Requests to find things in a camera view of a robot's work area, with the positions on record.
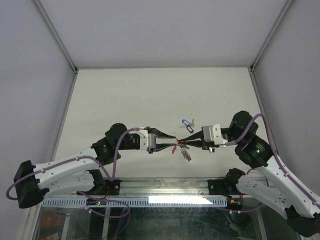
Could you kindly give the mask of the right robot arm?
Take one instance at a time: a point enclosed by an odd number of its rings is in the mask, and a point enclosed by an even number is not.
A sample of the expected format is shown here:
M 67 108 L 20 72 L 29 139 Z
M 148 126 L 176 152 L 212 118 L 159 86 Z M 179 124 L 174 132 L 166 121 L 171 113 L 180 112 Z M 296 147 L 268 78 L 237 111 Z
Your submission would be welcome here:
M 229 127 L 203 126 L 201 131 L 178 142 L 211 153 L 217 148 L 235 146 L 238 158 L 267 178 L 276 189 L 232 168 L 218 184 L 218 193 L 226 197 L 237 191 L 249 195 L 276 211 L 299 235 L 312 237 L 320 232 L 320 197 L 289 170 L 270 140 L 265 141 L 256 134 L 258 117 L 265 119 L 261 113 L 251 116 L 242 110 L 233 116 Z

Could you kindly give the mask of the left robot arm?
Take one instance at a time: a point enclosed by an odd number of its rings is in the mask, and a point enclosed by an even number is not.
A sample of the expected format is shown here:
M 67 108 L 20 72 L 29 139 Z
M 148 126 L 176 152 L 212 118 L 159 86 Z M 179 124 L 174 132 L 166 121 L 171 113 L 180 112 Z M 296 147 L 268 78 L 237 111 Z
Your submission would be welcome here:
M 61 160 L 33 164 L 22 162 L 13 178 L 13 186 L 21 209 L 31 208 L 45 198 L 72 192 L 88 195 L 100 194 L 105 179 L 115 178 L 104 166 L 121 158 L 120 151 L 146 151 L 149 154 L 174 146 L 176 137 L 153 127 L 127 129 L 123 123 L 115 123 L 105 136 L 85 150 Z

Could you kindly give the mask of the red tagged key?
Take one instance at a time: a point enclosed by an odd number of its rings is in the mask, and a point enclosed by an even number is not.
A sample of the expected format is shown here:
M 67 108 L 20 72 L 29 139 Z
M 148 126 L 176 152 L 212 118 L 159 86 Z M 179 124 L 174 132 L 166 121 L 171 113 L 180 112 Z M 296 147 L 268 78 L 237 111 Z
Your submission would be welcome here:
M 171 153 L 172 153 L 172 154 L 174 154 L 174 153 L 176 152 L 177 148 L 178 148 L 178 146 L 177 146 L 177 145 L 175 145 L 175 146 L 172 148 Z

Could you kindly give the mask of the blue tagged key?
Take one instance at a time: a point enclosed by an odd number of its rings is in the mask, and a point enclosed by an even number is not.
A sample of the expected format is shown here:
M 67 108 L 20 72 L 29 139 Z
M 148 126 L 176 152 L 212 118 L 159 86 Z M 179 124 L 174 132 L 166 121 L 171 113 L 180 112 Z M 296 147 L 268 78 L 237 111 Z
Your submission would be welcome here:
M 195 127 L 195 119 L 194 118 L 192 119 L 192 121 L 188 121 L 186 119 L 183 119 L 181 122 L 182 122 L 182 126 L 180 126 L 180 128 L 187 128 L 187 127 L 194 128 Z

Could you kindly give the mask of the keyring with yellow handle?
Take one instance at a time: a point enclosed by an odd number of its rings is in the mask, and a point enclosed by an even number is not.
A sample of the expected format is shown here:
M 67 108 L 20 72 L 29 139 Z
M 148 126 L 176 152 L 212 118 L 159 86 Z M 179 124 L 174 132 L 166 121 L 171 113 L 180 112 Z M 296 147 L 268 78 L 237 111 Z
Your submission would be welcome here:
M 176 143 L 176 146 L 180 148 L 180 153 L 183 156 L 183 158 L 190 162 L 192 160 L 191 155 L 189 154 L 188 150 L 190 149 L 185 141 L 178 140 Z

